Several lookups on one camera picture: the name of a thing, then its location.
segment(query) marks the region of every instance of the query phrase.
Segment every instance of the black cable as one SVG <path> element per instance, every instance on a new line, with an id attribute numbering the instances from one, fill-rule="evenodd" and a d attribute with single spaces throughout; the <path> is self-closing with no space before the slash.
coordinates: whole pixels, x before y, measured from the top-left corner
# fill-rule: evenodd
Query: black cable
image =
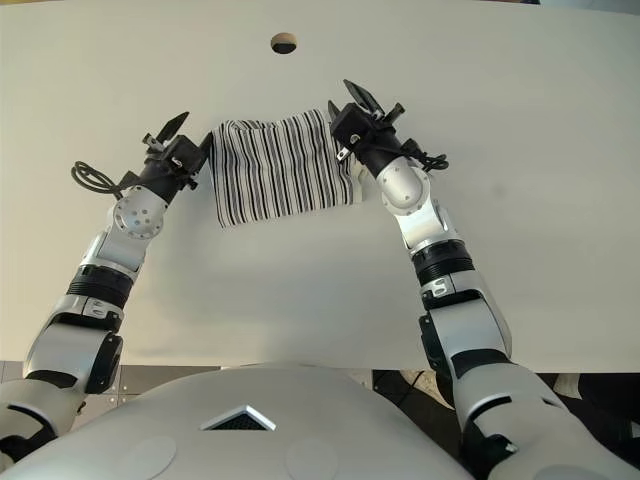
<path id="1" fill-rule="evenodd" d="M 372 145 L 372 147 L 382 152 L 395 153 L 396 155 L 401 155 L 403 157 L 415 158 L 422 164 L 422 169 L 425 172 L 429 172 L 430 170 L 446 170 L 449 167 L 447 156 L 444 154 L 438 155 L 437 157 L 430 157 L 426 152 L 421 152 L 420 150 L 409 151 L 396 148 L 381 147 L 378 145 Z"/>
<path id="2" fill-rule="evenodd" d="M 416 383 L 418 383 L 418 380 L 420 380 L 420 377 L 422 376 L 423 373 L 424 373 L 424 370 L 422 370 L 420 373 L 418 373 L 418 375 L 416 375 L 416 378 L 413 380 L 409 388 L 407 388 L 407 391 L 404 392 L 404 395 L 402 396 L 400 401 L 396 403 L 396 407 L 400 408 L 400 405 L 402 405 L 402 403 L 407 399 L 407 397 L 411 393 L 411 390 L 413 390 L 413 387 L 416 386 Z"/>
<path id="3" fill-rule="evenodd" d="M 122 198 L 122 190 L 133 185 L 116 185 L 106 174 L 85 162 L 75 162 L 71 167 L 71 177 L 81 187 L 96 193 L 112 194 L 116 200 Z"/>

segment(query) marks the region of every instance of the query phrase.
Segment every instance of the striped cloth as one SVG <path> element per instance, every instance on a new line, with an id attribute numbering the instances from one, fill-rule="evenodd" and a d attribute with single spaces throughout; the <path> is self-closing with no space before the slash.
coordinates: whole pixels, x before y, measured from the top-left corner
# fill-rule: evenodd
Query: striped cloth
<path id="1" fill-rule="evenodd" d="M 228 121 L 213 131 L 209 156 L 223 227 L 361 201 L 350 162 L 320 110 L 277 122 Z"/>

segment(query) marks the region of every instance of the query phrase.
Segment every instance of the white tabletop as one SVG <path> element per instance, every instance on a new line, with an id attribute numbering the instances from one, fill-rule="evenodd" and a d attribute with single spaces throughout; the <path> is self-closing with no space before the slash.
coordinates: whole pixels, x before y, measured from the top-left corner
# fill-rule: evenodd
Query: white tabletop
<path id="1" fill-rule="evenodd" d="M 22 359 L 113 199 L 191 111 L 276 120 L 349 78 L 451 168 L 435 190 L 538 371 L 640 368 L 640 17 L 436 0 L 65 0 L 0 9 L 0 358 Z M 276 55 L 288 31 L 298 49 Z M 423 368 L 418 286 L 377 194 L 222 231 L 203 172 L 127 305 L 125 363 Z"/>

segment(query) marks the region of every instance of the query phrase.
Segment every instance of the white robot arm segment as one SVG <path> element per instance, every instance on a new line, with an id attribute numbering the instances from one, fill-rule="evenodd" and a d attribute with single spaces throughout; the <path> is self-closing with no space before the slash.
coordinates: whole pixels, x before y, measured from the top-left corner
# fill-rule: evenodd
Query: white robot arm segment
<path id="1" fill-rule="evenodd" d="M 356 103 L 329 102 L 331 133 L 376 178 L 400 226 L 427 311 L 420 319 L 429 364 L 451 385 L 462 455 L 477 478 L 603 480 L 640 472 L 599 445 L 537 375 L 513 364 L 511 336 L 426 171 L 443 169 L 393 122 L 365 89 L 345 80 Z"/>
<path id="2" fill-rule="evenodd" d="M 195 188 L 193 177 L 208 154 L 209 138 L 198 147 L 178 135 L 164 145 L 185 118 L 169 121 L 157 140 L 145 137 L 149 150 L 140 176 L 128 173 L 121 185 L 111 182 L 97 190 L 95 179 L 88 181 L 89 189 L 113 193 L 118 201 L 34 341 L 25 378 L 0 385 L 0 471 L 69 431 L 86 395 L 112 385 L 122 350 L 117 333 L 123 308 L 147 246 L 161 231 L 177 192 L 186 185 Z"/>

